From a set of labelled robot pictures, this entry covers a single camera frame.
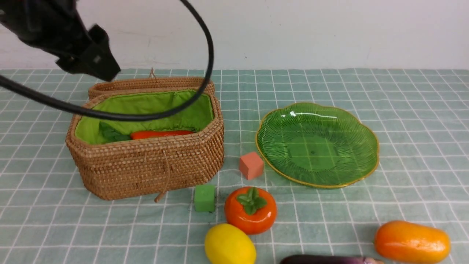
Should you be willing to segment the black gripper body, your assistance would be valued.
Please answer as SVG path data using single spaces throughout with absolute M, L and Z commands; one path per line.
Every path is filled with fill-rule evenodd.
M 70 74 L 87 74 L 111 82 L 121 68 L 110 50 L 109 36 L 99 25 L 88 31 L 91 41 L 78 55 L 60 57 L 56 64 Z

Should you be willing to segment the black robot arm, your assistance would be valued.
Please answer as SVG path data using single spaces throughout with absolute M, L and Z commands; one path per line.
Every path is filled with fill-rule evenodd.
M 112 81 L 121 71 L 107 32 L 87 28 L 75 0 L 2 0 L 1 24 L 30 47 L 57 57 L 59 68 Z

